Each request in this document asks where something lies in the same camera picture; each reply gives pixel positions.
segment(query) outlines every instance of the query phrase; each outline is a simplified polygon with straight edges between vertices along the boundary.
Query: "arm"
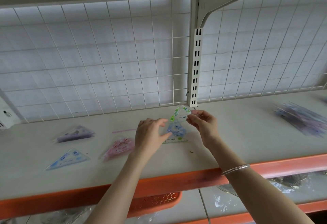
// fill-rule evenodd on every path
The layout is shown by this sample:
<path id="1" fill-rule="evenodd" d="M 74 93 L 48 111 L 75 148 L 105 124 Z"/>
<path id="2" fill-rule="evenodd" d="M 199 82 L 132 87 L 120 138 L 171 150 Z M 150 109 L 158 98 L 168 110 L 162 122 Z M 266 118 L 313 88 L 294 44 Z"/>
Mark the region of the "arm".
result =
<path id="1" fill-rule="evenodd" d="M 141 172 L 160 145 L 171 133 L 159 135 L 167 119 L 140 121 L 135 135 L 135 148 L 116 180 L 104 194 L 84 224 L 123 224 L 127 217 Z"/>
<path id="2" fill-rule="evenodd" d="M 214 116 L 203 110 L 192 110 L 187 121 L 199 130 L 204 146 L 223 172 L 246 164 L 220 138 Z M 228 173 L 226 177 L 257 224 L 313 224 L 289 198 L 250 167 Z"/>

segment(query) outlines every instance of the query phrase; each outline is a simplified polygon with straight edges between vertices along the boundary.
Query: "forearm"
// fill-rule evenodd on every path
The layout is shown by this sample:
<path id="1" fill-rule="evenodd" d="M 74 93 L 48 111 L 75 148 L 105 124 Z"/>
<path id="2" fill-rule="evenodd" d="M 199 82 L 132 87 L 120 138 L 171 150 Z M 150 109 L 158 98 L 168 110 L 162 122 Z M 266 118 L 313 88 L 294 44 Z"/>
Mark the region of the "forearm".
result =
<path id="1" fill-rule="evenodd" d="M 222 171 L 246 164 L 220 138 L 210 143 L 209 150 Z M 226 177 L 257 224 L 313 223 L 289 198 L 251 168 L 231 172 Z"/>
<path id="2" fill-rule="evenodd" d="M 116 180 L 104 194 L 85 224 L 123 224 L 127 217 L 137 182 L 147 162 L 131 153 Z"/>

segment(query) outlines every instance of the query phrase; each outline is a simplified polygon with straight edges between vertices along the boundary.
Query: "silver bracelet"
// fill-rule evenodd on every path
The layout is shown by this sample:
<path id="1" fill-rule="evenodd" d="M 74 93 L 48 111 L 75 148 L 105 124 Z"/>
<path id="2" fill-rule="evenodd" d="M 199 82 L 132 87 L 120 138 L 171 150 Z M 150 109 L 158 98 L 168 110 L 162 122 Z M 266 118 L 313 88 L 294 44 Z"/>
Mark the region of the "silver bracelet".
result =
<path id="1" fill-rule="evenodd" d="M 228 173 L 231 173 L 231 172 L 233 172 L 233 171 L 237 171 L 237 170 L 239 170 L 239 169 L 243 169 L 243 168 L 247 168 L 247 167 L 250 167 L 250 165 L 249 165 L 249 164 L 245 164 L 245 165 L 241 165 L 241 166 L 238 166 L 238 167 L 235 167 L 235 168 L 231 168 L 231 169 L 229 169 L 229 170 L 223 172 L 221 175 L 224 176 L 224 175 L 226 175 L 226 174 L 228 174 Z"/>

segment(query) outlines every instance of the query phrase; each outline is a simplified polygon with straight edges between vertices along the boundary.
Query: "blue triangle ruler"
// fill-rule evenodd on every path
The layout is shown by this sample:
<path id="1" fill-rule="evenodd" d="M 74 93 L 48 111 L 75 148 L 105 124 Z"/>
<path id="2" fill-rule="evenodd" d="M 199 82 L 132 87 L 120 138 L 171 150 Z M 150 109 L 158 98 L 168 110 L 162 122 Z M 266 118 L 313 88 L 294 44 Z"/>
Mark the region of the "blue triangle ruler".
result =
<path id="1" fill-rule="evenodd" d="M 90 158 L 75 148 L 70 149 L 56 161 L 54 161 L 51 165 L 49 165 L 45 170 L 50 171 L 54 169 L 58 169 L 67 165 L 76 164 L 80 162 L 84 162 L 90 160 Z"/>

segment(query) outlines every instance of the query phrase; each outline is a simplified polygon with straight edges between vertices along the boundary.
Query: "hand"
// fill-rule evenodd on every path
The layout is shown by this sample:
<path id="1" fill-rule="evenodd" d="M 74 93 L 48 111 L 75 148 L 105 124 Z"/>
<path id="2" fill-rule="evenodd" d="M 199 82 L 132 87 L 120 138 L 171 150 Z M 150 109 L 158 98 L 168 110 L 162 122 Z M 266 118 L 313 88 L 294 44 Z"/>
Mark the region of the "hand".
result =
<path id="1" fill-rule="evenodd" d="M 135 134 L 134 152 L 150 159 L 161 144 L 172 135 L 172 133 L 159 134 L 159 127 L 164 127 L 167 121 L 164 118 L 157 120 L 147 118 L 145 121 L 140 121 Z"/>
<path id="2" fill-rule="evenodd" d="M 218 121 L 213 115 L 204 110 L 191 110 L 186 121 L 196 127 L 200 132 L 202 142 L 206 148 L 212 141 L 221 140 L 218 133 Z"/>

